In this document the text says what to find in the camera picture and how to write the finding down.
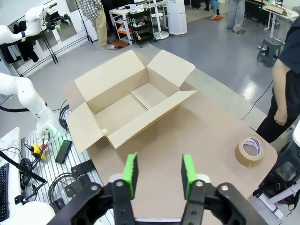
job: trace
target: brown tape roll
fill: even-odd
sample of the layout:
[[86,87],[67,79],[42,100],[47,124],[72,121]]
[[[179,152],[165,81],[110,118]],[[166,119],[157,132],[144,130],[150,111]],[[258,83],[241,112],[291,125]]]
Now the brown tape roll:
[[247,135],[239,141],[235,149],[235,157],[245,167],[257,165],[264,156],[265,145],[256,135]]

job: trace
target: orange shoe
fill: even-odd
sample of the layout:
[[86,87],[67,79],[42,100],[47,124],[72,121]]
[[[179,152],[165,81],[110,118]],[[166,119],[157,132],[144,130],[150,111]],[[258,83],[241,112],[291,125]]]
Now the orange shoe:
[[222,20],[224,17],[217,15],[215,18],[213,18],[213,20]]

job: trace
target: black shirt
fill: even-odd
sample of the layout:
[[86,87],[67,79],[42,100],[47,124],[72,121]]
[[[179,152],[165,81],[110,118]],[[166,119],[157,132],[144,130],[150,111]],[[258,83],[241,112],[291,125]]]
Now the black shirt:
[[300,114],[300,17],[292,24],[279,59],[291,70],[286,74],[286,106],[288,116]]

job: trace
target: black keyboard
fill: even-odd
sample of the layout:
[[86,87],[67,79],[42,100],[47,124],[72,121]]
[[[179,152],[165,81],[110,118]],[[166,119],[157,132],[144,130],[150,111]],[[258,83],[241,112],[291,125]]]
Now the black keyboard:
[[0,167],[0,222],[9,217],[8,166],[7,163]]

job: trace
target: screw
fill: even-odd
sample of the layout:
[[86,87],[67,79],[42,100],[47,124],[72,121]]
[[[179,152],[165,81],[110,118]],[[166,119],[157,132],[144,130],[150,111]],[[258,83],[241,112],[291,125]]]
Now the screw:
[[202,187],[202,186],[203,186],[203,183],[202,183],[201,181],[197,181],[197,182],[196,182],[196,186],[197,186],[197,187]]
[[123,186],[123,182],[122,182],[122,181],[117,182],[117,186],[118,186],[118,187]]
[[98,189],[98,187],[96,185],[91,187],[92,191],[96,191]]
[[228,191],[228,186],[223,185],[223,186],[221,187],[221,189],[222,189],[223,191]]

